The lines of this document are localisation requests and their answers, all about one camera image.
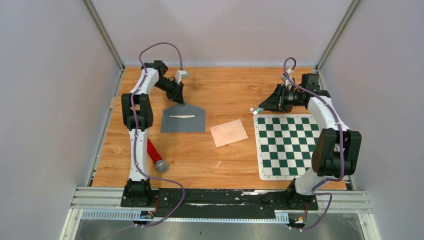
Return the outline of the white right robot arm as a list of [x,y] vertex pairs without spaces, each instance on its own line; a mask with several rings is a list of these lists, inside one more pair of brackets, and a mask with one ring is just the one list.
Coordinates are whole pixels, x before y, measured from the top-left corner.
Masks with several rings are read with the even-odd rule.
[[362,135],[339,118],[331,95],[320,88],[318,74],[303,74],[300,84],[296,84],[288,72],[281,78],[284,82],[252,113],[289,113],[293,107],[303,106],[317,123],[319,138],[311,155],[311,169],[293,179],[285,195],[286,204],[298,209],[305,203],[305,196],[314,195],[327,182],[339,182],[355,172]]

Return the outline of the grey envelope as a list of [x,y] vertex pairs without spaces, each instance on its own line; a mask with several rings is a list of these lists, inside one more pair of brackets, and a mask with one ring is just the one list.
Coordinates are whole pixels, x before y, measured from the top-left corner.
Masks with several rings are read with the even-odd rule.
[[[195,115],[194,118],[172,118],[170,115]],[[161,133],[204,133],[206,111],[192,104],[177,104],[162,112]]]

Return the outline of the cream pink envelope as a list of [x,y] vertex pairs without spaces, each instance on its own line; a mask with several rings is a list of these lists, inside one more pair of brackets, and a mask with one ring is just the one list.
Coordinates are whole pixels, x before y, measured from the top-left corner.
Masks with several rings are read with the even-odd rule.
[[212,126],[209,130],[217,148],[248,139],[248,134],[240,119]]

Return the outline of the green white glue stick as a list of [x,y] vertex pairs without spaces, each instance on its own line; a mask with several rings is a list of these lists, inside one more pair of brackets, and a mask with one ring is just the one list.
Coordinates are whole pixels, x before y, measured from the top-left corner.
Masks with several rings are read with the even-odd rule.
[[264,109],[261,107],[258,107],[256,109],[254,109],[253,112],[251,112],[253,115],[258,115],[260,112],[262,112]]

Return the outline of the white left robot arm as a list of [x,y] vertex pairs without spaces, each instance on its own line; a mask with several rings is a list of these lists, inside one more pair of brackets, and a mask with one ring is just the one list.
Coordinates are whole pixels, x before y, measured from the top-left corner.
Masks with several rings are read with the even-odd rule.
[[165,92],[175,103],[184,104],[182,79],[188,71],[179,69],[175,77],[166,77],[168,67],[161,60],[142,65],[140,79],[129,93],[121,96],[123,124],[128,129],[131,143],[131,165],[128,181],[124,187],[123,200],[149,206],[153,201],[148,171],[148,136],[153,126],[154,113],[150,93],[156,87]]

